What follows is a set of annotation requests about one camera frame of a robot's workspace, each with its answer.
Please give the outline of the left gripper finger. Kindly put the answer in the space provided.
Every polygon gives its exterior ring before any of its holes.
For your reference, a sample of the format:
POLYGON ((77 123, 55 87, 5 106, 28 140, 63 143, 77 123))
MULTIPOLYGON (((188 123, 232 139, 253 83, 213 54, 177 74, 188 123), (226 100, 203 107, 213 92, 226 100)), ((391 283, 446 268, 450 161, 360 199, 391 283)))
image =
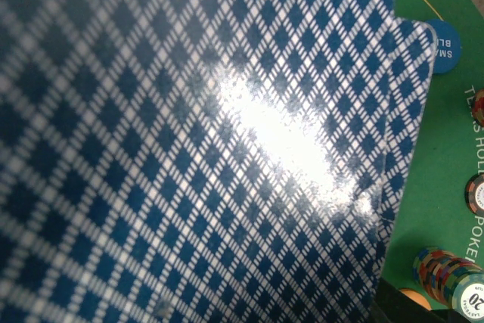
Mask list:
POLYGON ((477 302, 483 303, 482 279, 439 279, 432 291, 444 303, 445 309, 426 310, 400 293, 389 282, 380 281, 374 301, 371 304, 369 322, 482 322, 483 308, 479 317, 471 318, 467 313, 474 313, 474 305, 469 299, 474 294, 477 302))

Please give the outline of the orange big blind button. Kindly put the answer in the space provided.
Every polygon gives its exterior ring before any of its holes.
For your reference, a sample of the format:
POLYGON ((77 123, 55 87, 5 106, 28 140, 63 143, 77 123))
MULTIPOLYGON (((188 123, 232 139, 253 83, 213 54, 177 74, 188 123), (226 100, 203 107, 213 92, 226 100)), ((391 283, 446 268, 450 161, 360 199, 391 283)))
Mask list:
POLYGON ((414 301, 419 306, 424 307, 426 310, 432 309, 429 300, 423 294, 410 288, 401 288, 399 292, 404 294, 407 298, 414 301))

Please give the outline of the poker chip stack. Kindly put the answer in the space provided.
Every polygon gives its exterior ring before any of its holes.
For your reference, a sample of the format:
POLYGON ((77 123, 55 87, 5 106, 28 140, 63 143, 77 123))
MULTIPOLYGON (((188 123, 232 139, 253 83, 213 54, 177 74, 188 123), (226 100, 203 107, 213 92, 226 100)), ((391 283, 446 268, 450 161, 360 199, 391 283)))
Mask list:
POLYGON ((478 125, 484 126, 484 89, 476 92, 471 102, 471 115, 478 125))
POLYGON ((438 303, 468 321, 483 321, 483 268, 439 247, 426 247, 414 258, 414 280, 438 303))

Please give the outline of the red poker chip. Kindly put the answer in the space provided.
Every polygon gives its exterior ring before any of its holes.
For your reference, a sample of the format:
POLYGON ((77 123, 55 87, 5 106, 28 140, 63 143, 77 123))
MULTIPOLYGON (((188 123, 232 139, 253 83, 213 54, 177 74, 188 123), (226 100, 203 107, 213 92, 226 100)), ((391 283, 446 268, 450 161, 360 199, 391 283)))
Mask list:
POLYGON ((483 217, 483 189, 484 177, 483 174, 476 174, 470 178, 464 189, 464 197, 469 210, 479 216, 483 217))

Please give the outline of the blue checkered playing card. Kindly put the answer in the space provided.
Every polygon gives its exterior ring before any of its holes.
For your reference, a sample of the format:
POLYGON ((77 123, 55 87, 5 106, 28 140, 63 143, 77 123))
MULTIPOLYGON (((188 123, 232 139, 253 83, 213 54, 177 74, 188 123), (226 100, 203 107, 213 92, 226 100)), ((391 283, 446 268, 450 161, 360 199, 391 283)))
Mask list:
POLYGON ((395 220, 417 144, 436 51, 431 27, 397 18, 395 42, 389 67, 389 113, 386 121, 387 152, 384 162, 382 200, 377 208, 377 257, 372 281, 378 284, 389 248, 395 220))

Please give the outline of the blue playing card deck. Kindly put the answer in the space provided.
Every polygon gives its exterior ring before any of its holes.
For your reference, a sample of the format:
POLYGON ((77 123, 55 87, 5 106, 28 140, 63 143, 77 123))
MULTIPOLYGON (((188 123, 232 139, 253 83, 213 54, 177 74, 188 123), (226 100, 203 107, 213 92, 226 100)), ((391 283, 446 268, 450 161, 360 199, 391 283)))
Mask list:
POLYGON ((393 0, 1 0, 3 322, 363 322, 393 0))

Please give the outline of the blue small blind button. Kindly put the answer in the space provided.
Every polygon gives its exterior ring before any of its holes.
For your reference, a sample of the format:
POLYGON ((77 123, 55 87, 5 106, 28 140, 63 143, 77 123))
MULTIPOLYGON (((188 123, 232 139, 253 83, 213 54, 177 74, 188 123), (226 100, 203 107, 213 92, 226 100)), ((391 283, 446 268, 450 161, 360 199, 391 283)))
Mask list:
POLYGON ((426 21, 436 34, 437 48, 433 75, 449 73, 458 65, 462 55, 461 37, 454 26, 437 18, 426 21))

